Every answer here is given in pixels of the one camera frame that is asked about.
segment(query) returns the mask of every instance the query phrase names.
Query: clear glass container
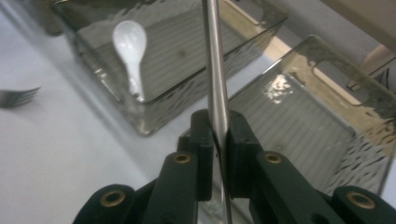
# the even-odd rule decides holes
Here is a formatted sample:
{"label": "clear glass container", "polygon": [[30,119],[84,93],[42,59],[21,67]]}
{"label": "clear glass container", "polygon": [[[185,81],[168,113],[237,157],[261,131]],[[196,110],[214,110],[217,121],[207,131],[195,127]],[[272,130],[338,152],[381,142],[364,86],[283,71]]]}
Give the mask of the clear glass container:
{"label": "clear glass container", "polygon": [[[256,22],[230,1],[219,1],[227,77],[261,56],[286,19],[272,1],[254,4],[262,11]],[[153,133],[206,94],[201,1],[69,0],[54,8],[78,57],[140,133]],[[141,63],[144,102],[129,93],[125,66],[112,43],[115,26],[126,20],[140,23],[148,36]]]}
{"label": "clear glass container", "polygon": [[[357,186],[381,194],[396,148],[396,97],[320,38],[292,49],[229,107],[245,116],[264,150],[285,155],[315,189],[332,195]],[[219,180],[219,170],[215,175]],[[216,220],[219,190],[214,198],[201,207]],[[248,200],[233,200],[233,209],[248,220]]]}

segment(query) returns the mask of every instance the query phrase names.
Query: spoon handle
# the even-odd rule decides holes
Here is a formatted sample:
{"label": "spoon handle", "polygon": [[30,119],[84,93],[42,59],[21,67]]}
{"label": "spoon handle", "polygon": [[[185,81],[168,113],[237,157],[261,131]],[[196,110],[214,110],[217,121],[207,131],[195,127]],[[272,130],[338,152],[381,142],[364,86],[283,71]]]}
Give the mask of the spoon handle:
{"label": "spoon handle", "polygon": [[138,101],[144,101],[145,94],[143,93],[142,77],[140,76],[140,64],[126,63],[125,66],[129,80],[129,92],[136,96]]}

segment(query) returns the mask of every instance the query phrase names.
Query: glass tray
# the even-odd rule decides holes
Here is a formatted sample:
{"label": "glass tray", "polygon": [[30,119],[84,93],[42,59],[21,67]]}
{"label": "glass tray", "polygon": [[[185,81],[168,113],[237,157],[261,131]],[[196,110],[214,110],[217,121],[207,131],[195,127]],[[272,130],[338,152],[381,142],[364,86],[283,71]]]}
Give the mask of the glass tray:
{"label": "glass tray", "polygon": [[[261,56],[286,19],[285,11],[271,1],[257,4],[265,8],[260,24],[219,1],[227,77]],[[54,8],[78,57],[140,133],[158,130],[206,94],[201,1],[69,0]],[[139,22],[148,35],[141,63],[144,102],[128,92],[125,67],[111,41],[114,27],[125,20]]]}
{"label": "glass tray", "polygon": [[[349,80],[360,89],[349,90]],[[332,195],[352,185],[381,193],[396,147],[396,97],[319,38],[291,50],[229,107],[246,117],[264,150],[288,157],[315,189]],[[216,220],[219,191],[214,197],[202,207]],[[233,205],[248,220],[248,200]]]}

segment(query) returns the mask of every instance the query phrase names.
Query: brass screw hole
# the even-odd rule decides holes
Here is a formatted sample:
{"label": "brass screw hole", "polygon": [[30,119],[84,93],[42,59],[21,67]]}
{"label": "brass screw hole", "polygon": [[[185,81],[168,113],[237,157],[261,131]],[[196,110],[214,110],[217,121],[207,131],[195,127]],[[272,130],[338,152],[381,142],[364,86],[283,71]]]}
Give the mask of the brass screw hole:
{"label": "brass screw hole", "polygon": [[104,207],[114,207],[125,200],[125,193],[122,190],[111,190],[100,199],[100,204]]}
{"label": "brass screw hole", "polygon": [[177,163],[187,163],[191,160],[191,157],[187,154],[181,154],[175,156],[175,162]]}
{"label": "brass screw hole", "polygon": [[275,155],[275,154],[267,154],[267,155],[265,155],[265,159],[267,161],[269,161],[271,163],[275,163],[275,164],[278,164],[278,163],[282,162],[282,159],[279,156]]}
{"label": "brass screw hole", "polygon": [[349,199],[350,202],[355,204],[356,206],[364,209],[374,209],[375,208],[375,202],[367,197],[364,194],[355,192],[355,191],[350,191],[346,197]]}

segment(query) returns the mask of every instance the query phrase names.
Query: textured glass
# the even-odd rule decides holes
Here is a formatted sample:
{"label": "textured glass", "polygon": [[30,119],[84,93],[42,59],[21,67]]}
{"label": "textured glass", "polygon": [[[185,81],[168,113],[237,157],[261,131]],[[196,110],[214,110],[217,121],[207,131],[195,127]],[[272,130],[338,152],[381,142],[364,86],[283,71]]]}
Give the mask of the textured glass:
{"label": "textured glass", "polygon": [[[381,194],[396,148],[396,97],[319,38],[291,50],[229,107],[246,117],[264,150],[288,157],[315,189],[332,195],[352,185]],[[219,191],[214,199],[201,207],[218,223]],[[248,200],[233,206],[237,217],[249,217]]]}
{"label": "textured glass", "polygon": [[[227,77],[262,55],[286,14],[259,1],[259,25],[221,0],[221,32]],[[206,94],[206,45],[199,0],[69,0],[54,4],[77,54],[106,87],[125,117],[142,134],[152,133]],[[111,35],[121,21],[145,27],[148,48],[141,63],[147,100],[139,103],[128,92],[123,63]]]}

